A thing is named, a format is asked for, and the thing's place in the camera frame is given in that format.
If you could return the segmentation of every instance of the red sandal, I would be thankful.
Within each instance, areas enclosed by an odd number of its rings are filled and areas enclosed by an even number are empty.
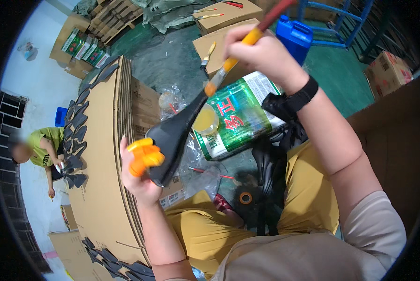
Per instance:
[[[229,202],[219,193],[216,194],[213,200],[213,204],[216,206],[216,209],[218,211],[224,211],[224,210],[233,210],[232,206],[230,206]]]

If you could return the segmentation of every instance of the green t-shirt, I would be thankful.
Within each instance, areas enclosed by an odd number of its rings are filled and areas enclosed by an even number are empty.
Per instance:
[[[41,138],[50,139],[54,144],[54,150],[57,151],[60,142],[63,141],[63,131],[63,127],[47,127],[32,132],[29,136],[28,144],[33,148],[34,153],[37,155],[36,157],[31,156],[32,163],[41,167],[51,166],[53,164],[47,150],[40,148],[40,140]]]

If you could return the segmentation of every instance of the blue metal rack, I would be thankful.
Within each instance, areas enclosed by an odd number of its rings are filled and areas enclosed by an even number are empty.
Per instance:
[[[338,13],[339,18],[336,21],[335,26],[331,26],[331,25],[327,24],[328,28],[318,27],[318,26],[311,26],[311,28],[313,29],[313,31],[316,31],[316,32],[324,32],[324,33],[334,34],[336,36],[336,38],[339,40],[339,43],[330,42],[330,41],[313,40],[313,43],[311,45],[312,46],[325,46],[325,47],[332,47],[332,48],[346,48],[346,49],[348,49],[351,46],[356,34],[358,33],[358,31],[361,28],[361,26],[363,26],[364,22],[366,21],[366,18],[368,17],[368,14],[369,14],[369,11],[371,10],[373,2],[374,2],[373,0],[366,0],[365,5],[364,5],[364,10],[361,13],[361,16],[358,17],[358,16],[348,12],[350,4],[351,4],[351,0],[344,0],[344,5],[343,5],[342,9],[338,9],[338,8],[331,7],[331,6],[328,6],[328,5],[325,5],[325,4],[321,4],[321,3],[309,2],[308,0],[300,0],[299,1],[300,4],[299,4],[299,12],[298,12],[297,20],[300,21],[300,22],[303,22],[304,14],[305,14],[305,8],[307,8],[307,7],[321,8],[321,9],[324,9],[324,10],[327,10],[327,11]],[[342,21],[344,20],[344,18],[346,16],[355,20],[356,25],[353,28],[353,30],[352,30],[351,34],[349,35],[349,37],[347,38],[347,40],[344,41],[344,39],[339,34],[339,30],[342,26]]]

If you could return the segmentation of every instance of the blue plastic jerry can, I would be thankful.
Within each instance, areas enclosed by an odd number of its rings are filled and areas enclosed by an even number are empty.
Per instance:
[[[281,16],[275,35],[285,45],[292,57],[300,65],[303,65],[313,42],[313,30],[301,22],[291,21],[287,16]]]

